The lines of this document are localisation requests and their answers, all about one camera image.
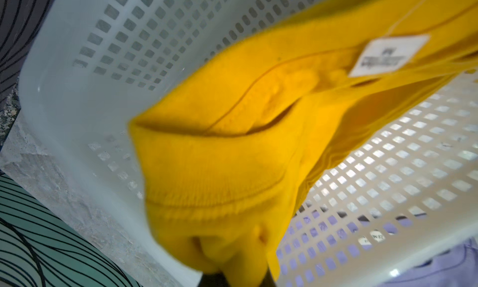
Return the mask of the white plastic laundry basket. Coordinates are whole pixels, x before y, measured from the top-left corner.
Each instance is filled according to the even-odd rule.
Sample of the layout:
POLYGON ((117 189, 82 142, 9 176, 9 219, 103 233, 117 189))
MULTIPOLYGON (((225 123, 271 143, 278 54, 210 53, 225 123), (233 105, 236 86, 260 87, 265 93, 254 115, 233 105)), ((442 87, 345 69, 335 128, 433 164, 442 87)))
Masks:
MULTIPOLYGON (((55 0, 26 59, 26 122, 81 191, 185 287, 150 235, 126 133, 226 47, 325 0, 55 0)), ((478 67, 326 171, 292 218, 280 287, 373 287, 478 232, 478 67)))

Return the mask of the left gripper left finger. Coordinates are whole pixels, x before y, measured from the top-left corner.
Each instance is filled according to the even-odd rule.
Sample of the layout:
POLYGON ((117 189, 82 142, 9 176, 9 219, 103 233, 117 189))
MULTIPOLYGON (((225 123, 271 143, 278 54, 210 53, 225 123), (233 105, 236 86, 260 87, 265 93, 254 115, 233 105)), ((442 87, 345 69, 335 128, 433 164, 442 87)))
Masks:
POLYGON ((198 287, 228 287, 223 273, 203 274, 198 287))

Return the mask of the purple t-shirt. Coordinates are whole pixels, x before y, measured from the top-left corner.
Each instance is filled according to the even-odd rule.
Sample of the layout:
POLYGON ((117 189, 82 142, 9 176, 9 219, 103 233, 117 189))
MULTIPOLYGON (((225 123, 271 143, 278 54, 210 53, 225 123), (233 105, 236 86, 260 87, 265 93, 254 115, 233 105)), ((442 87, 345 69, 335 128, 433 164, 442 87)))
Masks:
POLYGON ((381 228, 359 216, 336 233, 337 219, 319 222, 292 241, 283 241, 276 251, 280 285, 284 287, 471 287, 478 282, 478 244, 469 238, 407 270, 385 268, 386 261, 410 249, 411 242, 385 251, 412 227, 410 218, 397 216, 381 228))

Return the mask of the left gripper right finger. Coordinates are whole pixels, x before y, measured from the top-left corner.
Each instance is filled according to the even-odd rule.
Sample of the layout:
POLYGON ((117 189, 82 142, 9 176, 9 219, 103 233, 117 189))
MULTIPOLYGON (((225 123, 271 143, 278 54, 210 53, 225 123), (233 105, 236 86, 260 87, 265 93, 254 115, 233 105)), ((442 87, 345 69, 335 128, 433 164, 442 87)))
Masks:
POLYGON ((266 272, 266 275, 260 283, 259 287, 276 287, 276 283, 270 272, 266 272))

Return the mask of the yellow t-shirt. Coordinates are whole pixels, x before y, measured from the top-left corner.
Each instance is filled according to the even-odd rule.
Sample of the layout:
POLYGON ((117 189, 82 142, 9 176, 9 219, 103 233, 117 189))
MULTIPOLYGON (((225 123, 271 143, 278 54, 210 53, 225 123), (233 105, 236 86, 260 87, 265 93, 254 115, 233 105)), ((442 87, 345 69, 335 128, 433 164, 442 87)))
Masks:
POLYGON ((155 241, 232 287, 323 172, 478 64, 478 0, 325 0, 235 43, 131 120, 155 241))

